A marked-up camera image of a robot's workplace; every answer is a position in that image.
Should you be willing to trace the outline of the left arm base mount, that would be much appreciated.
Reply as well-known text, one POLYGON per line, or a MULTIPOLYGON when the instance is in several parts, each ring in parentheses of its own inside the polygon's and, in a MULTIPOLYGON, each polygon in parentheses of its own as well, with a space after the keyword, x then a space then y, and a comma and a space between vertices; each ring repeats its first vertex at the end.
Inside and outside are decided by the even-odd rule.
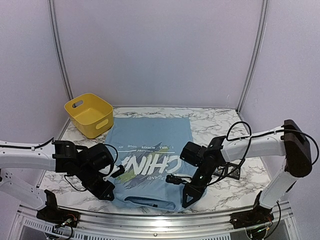
POLYGON ((71 220, 70 223, 66 223, 67 226, 76 228, 79 222, 80 213, 78 211, 72 211, 59 208, 56 209, 41 209, 37 211, 36 217, 40 220, 53 223, 58 226, 62 226, 67 220, 71 220))

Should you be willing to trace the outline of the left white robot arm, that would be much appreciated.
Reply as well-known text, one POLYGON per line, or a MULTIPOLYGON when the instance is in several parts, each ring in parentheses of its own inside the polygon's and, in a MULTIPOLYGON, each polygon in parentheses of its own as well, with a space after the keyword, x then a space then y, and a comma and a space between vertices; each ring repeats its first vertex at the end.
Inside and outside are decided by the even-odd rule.
POLYGON ((42 211, 53 223, 63 219, 54 193, 36 189, 9 172, 11 168, 40 169, 77 177, 85 190, 99 200, 113 201, 115 186, 109 181, 119 168, 108 148, 76 145, 67 140, 49 140, 42 144, 0 145, 0 191, 42 211))

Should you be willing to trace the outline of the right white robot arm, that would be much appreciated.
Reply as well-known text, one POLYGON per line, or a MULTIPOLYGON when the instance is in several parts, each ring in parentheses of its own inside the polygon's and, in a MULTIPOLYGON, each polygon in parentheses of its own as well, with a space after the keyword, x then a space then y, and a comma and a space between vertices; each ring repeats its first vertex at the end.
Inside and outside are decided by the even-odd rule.
POLYGON ((247 158, 282 156, 284 162, 268 186, 256 197, 247 219, 258 224, 267 216, 280 199, 298 179, 308 176, 315 161, 312 159, 311 143, 316 141, 287 119, 283 125, 263 132, 230 138, 229 135, 214 137, 208 146, 188 142, 180 158, 196 167, 191 181, 182 190, 182 207, 188 208, 203 196, 218 167, 235 160, 247 158))

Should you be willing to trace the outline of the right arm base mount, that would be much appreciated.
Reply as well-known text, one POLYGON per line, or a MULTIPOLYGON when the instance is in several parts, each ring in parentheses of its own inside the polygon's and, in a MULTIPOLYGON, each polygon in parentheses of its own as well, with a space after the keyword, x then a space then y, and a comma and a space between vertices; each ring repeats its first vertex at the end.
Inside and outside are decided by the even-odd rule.
POLYGON ((247 228, 264 223, 270 223, 274 220, 274 215, 267 211, 254 212, 253 210, 234 212, 230 215, 229 222, 234 229, 247 228))

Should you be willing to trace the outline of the light blue printed t-shirt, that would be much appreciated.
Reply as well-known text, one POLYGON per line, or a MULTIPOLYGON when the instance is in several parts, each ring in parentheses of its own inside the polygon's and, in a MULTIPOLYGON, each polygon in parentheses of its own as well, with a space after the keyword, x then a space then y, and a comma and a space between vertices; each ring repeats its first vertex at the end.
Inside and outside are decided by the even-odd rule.
POLYGON ((193 141, 187 117, 116 117, 105 144, 117 149, 124 173, 109 181, 118 208, 149 207, 180 212, 184 185, 166 182, 168 175, 193 176, 196 167, 180 158, 193 141))

